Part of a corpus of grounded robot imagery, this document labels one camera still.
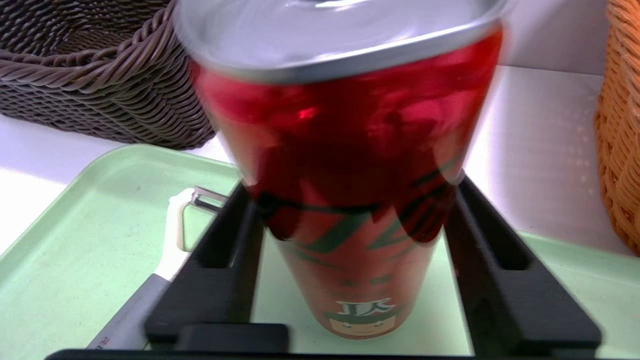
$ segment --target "aluminum can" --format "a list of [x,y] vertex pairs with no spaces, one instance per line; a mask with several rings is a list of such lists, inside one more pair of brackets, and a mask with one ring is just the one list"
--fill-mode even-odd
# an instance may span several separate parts
[[194,87],[311,312],[332,333],[372,338],[410,315],[499,59],[503,6],[176,8]]

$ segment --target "light green tray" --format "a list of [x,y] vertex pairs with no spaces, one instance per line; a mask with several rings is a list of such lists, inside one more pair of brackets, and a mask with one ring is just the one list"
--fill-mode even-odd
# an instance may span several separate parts
[[[0,360],[87,346],[155,270],[169,198],[237,182],[232,165],[146,145],[95,160],[0,257]],[[211,215],[184,221],[193,246]]]
[[[86,346],[155,268],[168,198],[193,185],[228,193],[237,181],[230,165],[144,145],[96,160],[0,258],[0,359],[42,360]],[[187,239],[193,243],[208,221],[195,210],[186,214]],[[640,358],[640,261],[523,237],[604,330],[598,355]],[[253,321],[289,324],[293,352],[471,353],[442,240],[406,323],[380,338],[351,341],[313,319],[268,239]]]

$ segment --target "cartoon face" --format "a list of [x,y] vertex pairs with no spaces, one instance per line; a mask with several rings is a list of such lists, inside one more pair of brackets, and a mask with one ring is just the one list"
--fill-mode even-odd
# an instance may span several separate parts
[[325,313],[331,328],[348,336],[373,337],[396,328],[401,307],[389,304],[391,298],[371,302],[336,301],[340,313]]
[[373,323],[348,323],[338,320],[329,319],[331,327],[337,332],[341,332],[350,336],[371,336],[382,334],[393,329],[396,326],[397,316],[392,316],[386,320],[378,320]]

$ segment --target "peeler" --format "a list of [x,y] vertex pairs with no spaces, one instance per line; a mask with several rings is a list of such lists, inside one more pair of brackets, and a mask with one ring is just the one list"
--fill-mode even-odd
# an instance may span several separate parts
[[144,321],[191,254],[184,250],[182,214],[188,205],[220,212],[220,207],[201,198],[224,203],[227,196],[200,187],[187,188],[169,199],[160,262],[147,280],[89,343],[94,350],[143,350],[148,343]]

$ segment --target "brown wicker basket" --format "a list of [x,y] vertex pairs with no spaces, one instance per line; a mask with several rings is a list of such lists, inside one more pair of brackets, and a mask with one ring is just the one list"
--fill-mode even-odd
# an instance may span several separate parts
[[609,0],[605,80],[595,117],[602,198],[640,255],[640,2]]
[[175,0],[0,0],[0,113],[124,143],[215,134],[170,20]]

